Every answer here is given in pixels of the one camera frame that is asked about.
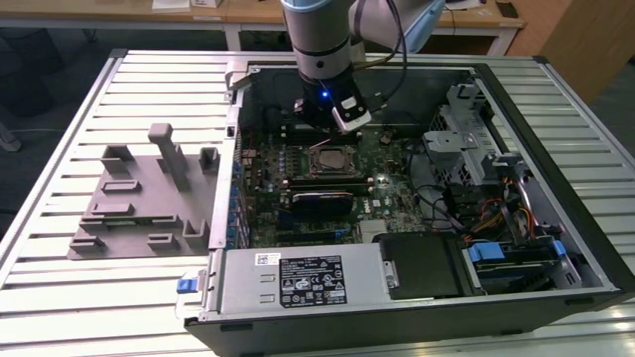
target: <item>floor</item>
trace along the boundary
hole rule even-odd
[[[226,50],[220,31],[100,30],[97,41],[88,43],[80,30],[50,30],[52,40],[65,62],[65,69],[42,76],[56,99],[56,107],[32,118],[17,119],[0,107],[0,118],[10,130],[53,129],[60,131],[16,132],[22,148],[0,150],[0,210],[18,210],[48,157],[56,148],[64,128],[70,123],[112,48],[169,50]],[[245,51],[289,51],[289,44],[276,33],[242,33]],[[635,65],[627,65],[591,108],[635,155]],[[0,213],[0,237],[12,216]]]

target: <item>metal grating table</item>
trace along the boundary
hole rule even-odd
[[[109,58],[33,191],[0,244],[0,356],[212,356],[174,316],[176,279],[205,257],[69,261],[106,144],[156,155],[145,130],[169,122],[185,153],[222,154],[225,69],[232,60],[290,54],[129,51]],[[531,58],[412,56],[421,62],[485,62],[635,269],[635,161],[549,65]],[[503,129],[503,138],[511,138]],[[185,295],[193,314],[198,295]],[[302,356],[632,356],[635,301],[573,315],[535,332]]]

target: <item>black cable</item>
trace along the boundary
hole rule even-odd
[[[400,24],[399,10],[396,9],[397,6],[395,5],[393,0],[385,0],[385,2],[388,3],[389,12],[392,13],[393,19],[395,19],[396,30],[399,31],[399,40],[396,42],[397,44],[395,47],[399,48],[399,42],[400,42],[401,62],[403,62],[399,82],[396,83],[395,88],[388,92],[388,94],[382,96],[384,101],[386,102],[389,98],[395,95],[395,93],[397,92],[399,88],[401,87],[405,81],[405,71],[408,69],[408,55],[407,55],[408,49],[405,46],[404,27]]]
[[[449,11],[452,17],[452,36],[456,34],[456,22],[455,22],[455,11],[445,6],[445,10]]]

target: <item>orange wire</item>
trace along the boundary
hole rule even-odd
[[[533,238],[533,213],[525,209],[524,207],[519,207],[519,210],[524,212],[524,215],[527,216],[527,226],[528,226],[528,236],[529,238]]]

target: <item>blue latch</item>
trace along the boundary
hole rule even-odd
[[[226,229],[226,239],[233,239],[236,237],[236,228],[228,227]]]
[[[468,249],[471,261],[479,262],[480,260],[497,260],[504,259],[503,249],[497,243],[476,243]]]
[[[176,293],[177,294],[190,294],[198,292],[198,280],[193,277],[192,279],[178,279],[176,283]]]
[[[555,253],[557,254],[557,257],[564,257],[567,255],[567,249],[564,248],[564,244],[559,241],[555,240],[552,242]]]
[[[236,161],[234,161],[233,169],[234,169],[234,175],[240,175],[241,174],[241,166],[240,166],[240,163],[237,163]]]

